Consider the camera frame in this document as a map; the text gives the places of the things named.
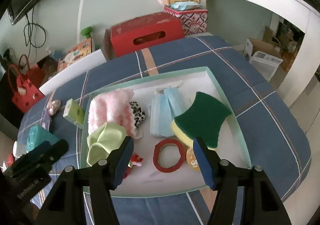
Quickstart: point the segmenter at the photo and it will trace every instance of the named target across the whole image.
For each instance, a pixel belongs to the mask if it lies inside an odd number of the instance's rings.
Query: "bed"
[[[285,201],[302,183],[311,164],[308,139],[277,92],[241,55],[218,36],[198,36],[163,43],[108,61],[57,88],[23,117],[18,142],[42,122],[49,100],[61,100],[50,132],[69,143],[69,151],[53,166],[52,181],[32,201],[43,204],[67,165],[79,167],[81,129],[63,118],[68,99],[86,108],[90,94],[107,85],[194,67],[209,67],[236,115],[253,165],[261,165]],[[239,224],[242,190],[238,190],[234,224]],[[120,224],[206,224],[212,202],[208,190],[156,198],[113,198]],[[87,224],[94,224],[90,194],[84,193]]]

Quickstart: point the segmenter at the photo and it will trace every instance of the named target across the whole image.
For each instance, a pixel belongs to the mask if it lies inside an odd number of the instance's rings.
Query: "floor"
[[[271,86],[277,90],[280,86],[280,84],[283,82],[284,78],[286,77],[288,72],[285,72],[284,69],[279,66],[278,69],[275,72],[275,75],[273,75],[273,77],[271,78],[271,80],[269,81],[269,83],[271,84]]]
[[[320,116],[317,116],[319,110],[320,83],[314,76],[290,108],[299,126],[307,133],[312,157],[307,177],[284,202],[292,225],[306,225],[320,205]]]

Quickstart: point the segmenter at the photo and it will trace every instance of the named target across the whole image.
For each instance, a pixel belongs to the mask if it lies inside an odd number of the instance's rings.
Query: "yellow sponge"
[[[219,131],[231,111],[216,98],[197,92],[191,107],[174,118],[171,129],[182,143],[193,147],[193,140],[201,137],[207,147],[218,147]]]

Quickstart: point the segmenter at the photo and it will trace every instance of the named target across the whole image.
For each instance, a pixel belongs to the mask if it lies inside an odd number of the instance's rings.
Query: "red tape roll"
[[[161,153],[161,150],[166,146],[176,146],[179,149],[179,153],[181,155],[179,161],[172,167],[164,168],[159,164],[159,154]],[[160,172],[174,172],[182,166],[184,160],[186,159],[186,150],[184,146],[181,144],[180,141],[172,138],[167,138],[165,140],[162,140],[160,143],[156,144],[155,151],[153,153],[153,164],[155,165],[156,169],[158,169]]]

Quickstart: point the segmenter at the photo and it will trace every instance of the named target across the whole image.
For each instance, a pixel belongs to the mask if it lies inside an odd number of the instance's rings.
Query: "white shelf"
[[[278,89],[281,98],[290,106],[320,65],[320,13],[303,0],[247,1],[271,10],[305,33],[297,58]]]
[[[88,70],[91,70],[103,63],[106,62],[106,59],[101,51],[101,49],[94,51],[93,53],[81,58],[75,63],[71,64],[69,67],[65,68],[45,84],[43,84],[39,90],[44,94],[48,95],[55,89],[59,88],[68,81],[74,79],[75,77],[85,73]]]

